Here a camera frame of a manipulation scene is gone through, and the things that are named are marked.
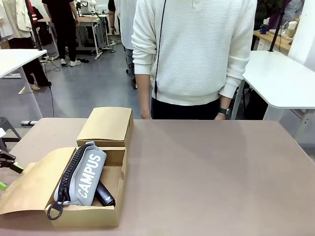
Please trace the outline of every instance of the blue cup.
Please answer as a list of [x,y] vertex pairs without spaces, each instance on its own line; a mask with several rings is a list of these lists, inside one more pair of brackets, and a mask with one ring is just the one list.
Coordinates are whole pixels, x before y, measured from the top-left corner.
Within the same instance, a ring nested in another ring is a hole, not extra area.
[[260,26],[260,33],[266,34],[266,32],[268,31],[268,27],[269,27],[269,25],[261,25]]

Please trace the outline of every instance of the box lid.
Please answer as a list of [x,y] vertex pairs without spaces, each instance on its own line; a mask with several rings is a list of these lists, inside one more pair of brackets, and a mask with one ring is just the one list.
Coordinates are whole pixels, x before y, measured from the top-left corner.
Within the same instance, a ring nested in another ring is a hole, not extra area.
[[54,150],[37,164],[26,168],[0,197],[0,214],[44,210],[52,201],[53,193],[75,149],[66,147]]
[[124,141],[131,116],[131,108],[94,108],[77,140]]

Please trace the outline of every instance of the zipper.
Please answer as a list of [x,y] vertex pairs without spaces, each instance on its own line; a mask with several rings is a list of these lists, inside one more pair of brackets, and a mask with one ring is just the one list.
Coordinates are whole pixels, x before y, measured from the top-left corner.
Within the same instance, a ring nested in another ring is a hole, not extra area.
[[[75,154],[73,155],[69,165],[67,166],[67,168],[66,168],[66,170],[63,173],[63,176],[61,178],[59,188],[58,188],[58,199],[55,203],[53,203],[49,207],[49,209],[47,211],[48,219],[57,220],[63,212],[63,203],[71,201],[69,190],[70,190],[71,179],[72,179],[73,173],[75,172],[76,168],[78,167],[85,150],[90,146],[92,146],[92,145],[87,144],[84,146],[80,146],[77,149],[77,151],[75,152]],[[51,215],[50,215],[50,211],[52,208],[59,212],[59,214],[56,217],[51,217]]]

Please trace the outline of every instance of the hand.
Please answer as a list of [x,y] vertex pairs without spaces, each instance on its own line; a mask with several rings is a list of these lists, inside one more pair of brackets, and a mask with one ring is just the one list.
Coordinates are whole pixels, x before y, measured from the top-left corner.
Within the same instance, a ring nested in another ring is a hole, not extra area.
[[141,112],[141,118],[142,119],[152,119],[150,112]]
[[79,26],[80,24],[79,19],[76,17],[74,20],[75,20],[75,26]]
[[223,113],[218,113],[215,120],[226,120],[226,115]]
[[111,28],[110,28],[110,31],[112,32],[112,35],[115,35],[116,28],[115,28],[115,27],[113,27],[113,28],[111,27]]

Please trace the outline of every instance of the pencil case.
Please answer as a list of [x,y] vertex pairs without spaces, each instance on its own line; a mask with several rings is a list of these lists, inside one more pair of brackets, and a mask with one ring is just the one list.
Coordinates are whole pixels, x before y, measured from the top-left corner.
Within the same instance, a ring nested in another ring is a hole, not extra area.
[[[55,190],[55,203],[47,211],[48,219],[57,220],[66,205],[92,205],[105,160],[106,153],[94,142],[87,142],[77,149]],[[51,215],[52,209],[58,212],[57,216]]]

